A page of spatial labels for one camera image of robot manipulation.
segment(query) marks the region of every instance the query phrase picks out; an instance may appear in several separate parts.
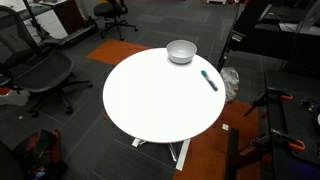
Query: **table top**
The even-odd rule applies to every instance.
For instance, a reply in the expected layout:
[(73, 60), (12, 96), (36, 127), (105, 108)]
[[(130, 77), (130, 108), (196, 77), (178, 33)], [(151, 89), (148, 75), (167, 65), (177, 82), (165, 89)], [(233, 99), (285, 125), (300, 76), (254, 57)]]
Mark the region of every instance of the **table top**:
[[(284, 89), (291, 93), (302, 93), (306, 97), (319, 96), (320, 92), (320, 80), (276, 71), (266, 72), (266, 86)], [(270, 96), (268, 97), (269, 126), (288, 133), (282, 103), (271, 99)], [(284, 148), (283, 143), (272, 141), (272, 152), (276, 179), (319, 179), (320, 166), (294, 157)]]
[(103, 103), (110, 119), (129, 135), (173, 143), (202, 133), (217, 120), (225, 103), (225, 87), (216, 69), (200, 56), (179, 65), (168, 59), (166, 48), (156, 48), (136, 53), (112, 70), (104, 85)]

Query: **chair base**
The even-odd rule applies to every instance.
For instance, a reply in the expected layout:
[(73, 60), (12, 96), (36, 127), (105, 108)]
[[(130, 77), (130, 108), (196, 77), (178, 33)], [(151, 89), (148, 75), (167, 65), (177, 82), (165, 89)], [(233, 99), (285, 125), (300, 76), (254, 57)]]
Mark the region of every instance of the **chair base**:
[(72, 107), (70, 106), (66, 96), (65, 96), (65, 93), (64, 91), (62, 90), (62, 88), (64, 87), (68, 87), (68, 86), (71, 86), (71, 85), (75, 85), (75, 84), (83, 84), (83, 83), (86, 83), (88, 85), (89, 88), (91, 88), (93, 86), (93, 84), (90, 82), (90, 80), (83, 80), (83, 81), (68, 81), (65, 82), (65, 83), (62, 83), (61, 86), (57, 87), (56, 89), (53, 89), (52, 91), (49, 91), (49, 92), (43, 92), (43, 93), (40, 93), (40, 94), (32, 94), (30, 96), (30, 100), (35, 98), (35, 102), (34, 104), (28, 109), (28, 112), (30, 113), (30, 115), (32, 117), (38, 117), (39, 116), (39, 105), (41, 104), (42, 100), (44, 100), (49, 94), (52, 94), (54, 92), (57, 92), (59, 97), (62, 99), (63, 101), (63, 104), (64, 106), (66, 107), (66, 114), (72, 114), (73, 112), (73, 109)]
[(117, 31), (118, 31), (118, 33), (119, 33), (119, 36), (120, 36), (120, 40), (121, 40), (121, 41), (123, 41), (124, 38), (123, 38), (122, 33), (121, 33), (121, 31), (120, 31), (120, 26), (133, 27), (135, 32), (137, 32), (137, 31), (139, 30), (139, 29), (137, 28), (137, 26), (128, 24), (126, 20), (118, 21), (117, 18), (114, 18), (114, 22), (113, 22), (113, 23), (111, 23), (111, 22), (110, 22), (110, 23), (109, 23), (109, 22), (105, 23), (105, 26), (106, 26), (106, 29), (104, 29), (104, 30), (102, 30), (102, 31), (100, 32), (100, 37), (101, 37), (101, 38), (104, 38), (104, 33), (105, 33), (106, 31), (108, 31), (109, 29), (112, 29), (112, 28), (116, 27), (116, 28), (117, 28)]

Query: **plastic bag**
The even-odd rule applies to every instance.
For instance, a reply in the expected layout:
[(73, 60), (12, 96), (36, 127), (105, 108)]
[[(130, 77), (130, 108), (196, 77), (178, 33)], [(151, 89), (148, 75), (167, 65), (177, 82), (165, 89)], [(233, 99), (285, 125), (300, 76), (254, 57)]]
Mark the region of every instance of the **plastic bag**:
[(233, 101), (239, 90), (239, 75), (233, 67), (222, 68), (220, 75), (226, 88), (226, 103)]

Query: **white round table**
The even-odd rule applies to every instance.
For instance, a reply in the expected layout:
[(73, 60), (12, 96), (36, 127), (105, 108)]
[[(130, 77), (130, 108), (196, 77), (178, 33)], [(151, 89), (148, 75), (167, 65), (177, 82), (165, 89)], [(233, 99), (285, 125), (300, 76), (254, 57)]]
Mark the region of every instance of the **white round table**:
[(103, 103), (110, 119), (129, 135), (173, 143), (197, 136), (217, 120), (225, 104), (225, 87), (216, 69), (200, 56), (178, 65), (168, 59), (166, 48), (157, 48), (136, 53), (112, 70)]

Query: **chair armrest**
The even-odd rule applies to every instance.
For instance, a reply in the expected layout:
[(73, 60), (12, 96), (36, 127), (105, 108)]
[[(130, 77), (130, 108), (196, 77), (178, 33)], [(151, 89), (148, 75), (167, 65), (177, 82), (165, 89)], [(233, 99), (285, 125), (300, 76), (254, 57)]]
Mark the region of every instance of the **chair armrest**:
[(11, 78), (0, 76), (0, 87), (7, 87), (12, 82)]

